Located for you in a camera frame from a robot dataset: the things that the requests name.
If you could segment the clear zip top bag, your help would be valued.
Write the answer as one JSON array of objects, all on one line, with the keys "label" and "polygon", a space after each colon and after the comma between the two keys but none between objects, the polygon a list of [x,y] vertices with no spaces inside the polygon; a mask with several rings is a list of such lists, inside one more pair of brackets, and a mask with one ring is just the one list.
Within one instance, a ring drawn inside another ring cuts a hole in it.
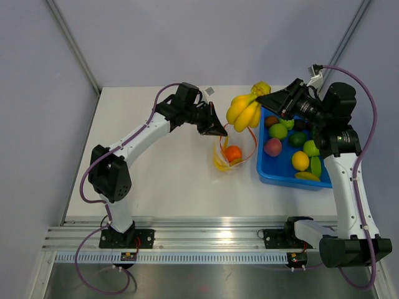
[{"label": "clear zip top bag", "polygon": [[238,172],[247,164],[258,147],[254,130],[250,127],[237,132],[233,125],[225,124],[227,136],[218,136],[208,155],[210,177],[213,181]]}]

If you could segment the orange tomato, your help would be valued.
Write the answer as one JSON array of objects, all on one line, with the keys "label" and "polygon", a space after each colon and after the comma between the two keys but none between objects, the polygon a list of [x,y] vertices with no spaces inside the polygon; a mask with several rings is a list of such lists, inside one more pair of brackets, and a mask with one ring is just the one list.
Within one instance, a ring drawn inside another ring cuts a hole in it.
[{"label": "orange tomato", "polygon": [[243,156],[240,147],[238,147],[236,145],[228,146],[224,150],[224,155],[229,163],[233,163],[235,161],[240,161],[240,160],[242,160],[242,156]]}]

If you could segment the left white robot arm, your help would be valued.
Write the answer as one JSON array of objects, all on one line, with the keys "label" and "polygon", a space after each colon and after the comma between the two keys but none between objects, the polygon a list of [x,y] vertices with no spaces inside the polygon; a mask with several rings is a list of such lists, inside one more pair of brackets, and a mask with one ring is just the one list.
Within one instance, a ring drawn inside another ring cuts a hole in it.
[{"label": "left white robot arm", "polygon": [[155,232],[137,229],[128,210],[126,196],[132,188],[129,169],[154,142],[185,123],[196,126],[200,135],[226,137],[209,96],[214,90],[201,91],[190,83],[176,83],[176,92],[164,100],[155,99],[144,124],[111,146],[97,145],[82,180],[88,181],[105,205],[108,222],[100,228],[101,249],[150,249]]}]

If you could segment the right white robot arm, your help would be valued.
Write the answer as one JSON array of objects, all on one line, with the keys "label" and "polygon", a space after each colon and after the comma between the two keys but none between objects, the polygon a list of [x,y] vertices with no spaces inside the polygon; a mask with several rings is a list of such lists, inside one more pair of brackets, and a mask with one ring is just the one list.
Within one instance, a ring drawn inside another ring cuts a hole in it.
[{"label": "right white robot arm", "polygon": [[333,83],[323,99],[301,79],[257,98],[263,108],[290,120],[296,116],[315,128],[315,145],[324,160],[334,193],[338,229],[332,231],[311,217],[290,217],[283,239],[291,247],[305,242],[319,251],[328,268],[371,267],[392,252],[392,242],[380,236],[368,206],[362,179],[365,148],[350,125],[356,90]]}]

